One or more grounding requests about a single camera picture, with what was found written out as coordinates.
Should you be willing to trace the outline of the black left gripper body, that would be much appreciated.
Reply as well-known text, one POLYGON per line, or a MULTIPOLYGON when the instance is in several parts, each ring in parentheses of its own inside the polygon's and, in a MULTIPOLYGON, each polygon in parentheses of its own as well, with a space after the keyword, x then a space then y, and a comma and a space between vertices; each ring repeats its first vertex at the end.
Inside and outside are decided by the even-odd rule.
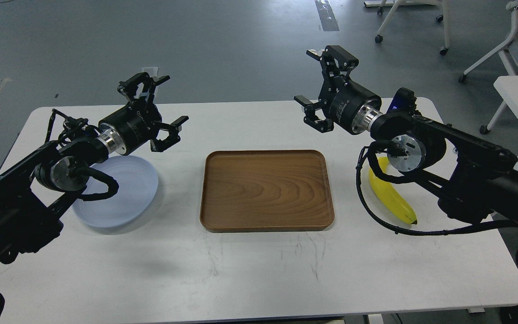
POLYGON ((128 104, 99 121, 99 129, 113 129, 119 135, 116 153, 129 155, 146 142, 156 138, 158 128, 154 122, 162 117, 154 104, 128 104))

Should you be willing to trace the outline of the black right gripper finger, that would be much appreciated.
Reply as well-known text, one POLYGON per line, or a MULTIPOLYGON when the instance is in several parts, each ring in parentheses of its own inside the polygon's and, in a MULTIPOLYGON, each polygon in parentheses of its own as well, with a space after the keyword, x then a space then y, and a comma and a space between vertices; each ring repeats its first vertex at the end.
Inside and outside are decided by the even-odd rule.
POLYGON ((306 125, 309 125, 316 131, 319 131, 320 133, 327 133, 330 131, 333 131, 334 129, 334 123, 331 119, 320 119, 317 117, 316 112, 321 109, 321 105, 318 103, 313 103, 308 98, 305 98, 302 95, 296 95, 294 96, 294 101, 299 103, 302 107, 302 111, 305 114, 304 117, 304 123, 306 125))
POLYGON ((350 79, 351 72, 359 64, 359 60, 340 45, 327 45, 322 50, 308 49, 306 55, 319 62, 325 81, 337 76, 350 79))

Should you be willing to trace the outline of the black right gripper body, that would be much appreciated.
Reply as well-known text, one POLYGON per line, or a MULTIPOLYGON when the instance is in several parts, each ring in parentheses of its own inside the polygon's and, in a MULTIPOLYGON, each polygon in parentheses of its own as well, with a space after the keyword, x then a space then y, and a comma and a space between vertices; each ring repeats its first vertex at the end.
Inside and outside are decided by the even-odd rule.
POLYGON ((326 118, 351 135, 358 135, 364 131, 357 121, 360 109, 364 105, 380 109, 382 99, 346 76, 333 76, 323 80, 321 104, 326 118))

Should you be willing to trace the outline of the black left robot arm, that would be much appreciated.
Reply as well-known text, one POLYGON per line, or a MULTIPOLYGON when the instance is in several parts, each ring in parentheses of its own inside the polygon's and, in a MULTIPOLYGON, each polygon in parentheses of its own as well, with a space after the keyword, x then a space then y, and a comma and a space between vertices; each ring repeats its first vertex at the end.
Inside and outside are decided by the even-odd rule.
POLYGON ((146 142, 164 152, 180 141, 187 116, 164 123, 154 104, 170 76, 140 72, 117 88, 122 108, 91 125, 52 109, 45 143, 0 175, 0 263, 35 253, 60 235, 60 218, 76 201, 109 199, 119 183, 93 168, 110 154, 127 156, 146 142))

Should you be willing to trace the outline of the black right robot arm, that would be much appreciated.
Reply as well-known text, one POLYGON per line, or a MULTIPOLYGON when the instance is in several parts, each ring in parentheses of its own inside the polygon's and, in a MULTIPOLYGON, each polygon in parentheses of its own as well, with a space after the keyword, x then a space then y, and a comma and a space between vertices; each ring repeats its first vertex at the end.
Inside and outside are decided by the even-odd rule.
POLYGON ((415 93, 399 88, 386 112, 381 98, 354 82, 350 74, 358 59, 339 45, 307 50, 319 62, 323 84, 318 101, 295 96, 302 105, 304 123, 325 133, 339 125, 351 135, 367 131, 372 143, 362 148, 356 166, 357 193, 361 170, 368 162, 381 180, 394 184, 416 183, 438 197, 438 207, 450 219, 467 226, 452 230, 420 231, 386 223, 397 234, 440 236, 518 227, 517 157, 502 146, 469 135, 449 124, 423 116, 415 93))

